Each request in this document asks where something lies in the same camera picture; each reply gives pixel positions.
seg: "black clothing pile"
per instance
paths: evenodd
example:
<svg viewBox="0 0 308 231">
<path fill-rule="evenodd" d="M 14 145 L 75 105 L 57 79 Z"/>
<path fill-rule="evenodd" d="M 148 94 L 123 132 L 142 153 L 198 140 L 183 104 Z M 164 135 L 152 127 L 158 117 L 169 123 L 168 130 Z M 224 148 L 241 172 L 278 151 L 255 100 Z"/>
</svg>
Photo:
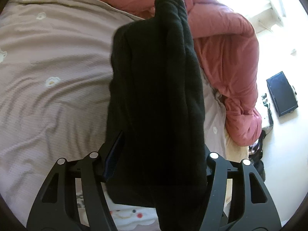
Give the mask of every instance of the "black clothing pile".
<svg viewBox="0 0 308 231">
<path fill-rule="evenodd" d="M 253 145 L 249 146 L 249 160 L 254 165 L 254 167 L 258 171 L 263 181 L 265 181 L 265 171 L 264 171 L 264 164 L 261 161 L 261 159 L 263 157 L 262 148 L 265 136 L 266 136 L 265 131 L 262 130 L 259 139 Z"/>
<path fill-rule="evenodd" d="M 117 204 L 155 207 L 162 231 L 199 230 L 207 177 L 199 63 L 182 0 L 116 32 L 106 142 L 125 147 L 106 183 Z"/>
</svg>

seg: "bed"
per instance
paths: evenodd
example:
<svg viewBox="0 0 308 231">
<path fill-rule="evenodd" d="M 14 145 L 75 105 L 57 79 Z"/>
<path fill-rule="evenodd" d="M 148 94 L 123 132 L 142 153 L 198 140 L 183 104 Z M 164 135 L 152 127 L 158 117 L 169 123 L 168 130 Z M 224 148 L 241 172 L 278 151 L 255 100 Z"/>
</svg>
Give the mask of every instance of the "bed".
<svg viewBox="0 0 308 231">
<path fill-rule="evenodd" d="M 23 225 L 57 159 L 81 159 L 104 143 L 112 37 L 135 20 L 142 19 L 99 0 L 10 0 L 1 13 L 0 195 Z M 206 145 L 239 162 L 248 147 L 229 137 L 221 95 L 201 74 Z M 105 196 L 119 230 L 159 230 L 154 208 Z M 86 224 L 80 184 L 77 199 Z M 230 200 L 229 182 L 225 205 Z"/>
</svg>

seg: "white flower pattern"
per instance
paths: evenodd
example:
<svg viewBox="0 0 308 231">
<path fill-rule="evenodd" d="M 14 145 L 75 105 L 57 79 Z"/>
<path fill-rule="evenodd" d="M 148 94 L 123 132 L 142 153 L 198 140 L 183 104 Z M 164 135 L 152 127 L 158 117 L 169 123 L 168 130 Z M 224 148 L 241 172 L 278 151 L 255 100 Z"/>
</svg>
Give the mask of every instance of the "white flower pattern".
<svg viewBox="0 0 308 231">
<path fill-rule="evenodd" d="M 50 77 L 46 80 L 45 85 L 46 87 L 53 87 L 57 85 L 61 79 L 59 77 Z"/>
<path fill-rule="evenodd" d="M 7 56 L 7 52 L 6 51 L 2 51 L 0 49 L 0 63 L 4 61 L 6 56 Z"/>
<path fill-rule="evenodd" d="M 36 19 L 37 20 L 43 20 L 46 18 L 46 13 L 45 12 L 41 12 L 37 15 Z"/>
</svg>

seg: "clutter on floor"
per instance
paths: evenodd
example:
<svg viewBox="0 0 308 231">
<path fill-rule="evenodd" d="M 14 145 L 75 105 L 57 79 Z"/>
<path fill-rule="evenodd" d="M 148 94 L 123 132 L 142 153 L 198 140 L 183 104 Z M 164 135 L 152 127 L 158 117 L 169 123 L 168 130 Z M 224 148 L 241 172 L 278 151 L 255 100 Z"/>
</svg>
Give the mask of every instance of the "clutter on floor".
<svg viewBox="0 0 308 231">
<path fill-rule="evenodd" d="M 292 113 L 298 107 L 295 88 L 289 84 L 282 71 L 267 79 L 266 82 L 278 116 Z M 249 160 L 265 181 L 264 164 L 261 160 L 263 157 L 263 140 L 274 126 L 267 93 L 258 98 L 256 109 L 262 117 L 262 132 L 258 140 L 249 146 Z"/>
</svg>

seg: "pink duvet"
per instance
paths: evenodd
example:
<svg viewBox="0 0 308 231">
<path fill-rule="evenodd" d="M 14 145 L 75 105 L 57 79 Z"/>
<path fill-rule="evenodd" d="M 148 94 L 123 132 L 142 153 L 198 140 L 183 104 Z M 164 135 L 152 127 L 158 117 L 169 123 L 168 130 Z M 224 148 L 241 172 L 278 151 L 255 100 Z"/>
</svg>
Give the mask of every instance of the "pink duvet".
<svg viewBox="0 0 308 231">
<path fill-rule="evenodd" d="M 101 0 L 142 18 L 154 16 L 154 0 Z M 224 96 L 225 126 L 240 146 L 261 133 L 254 108 L 259 45 L 252 25 L 216 0 L 184 0 L 195 51 L 210 82 Z"/>
</svg>

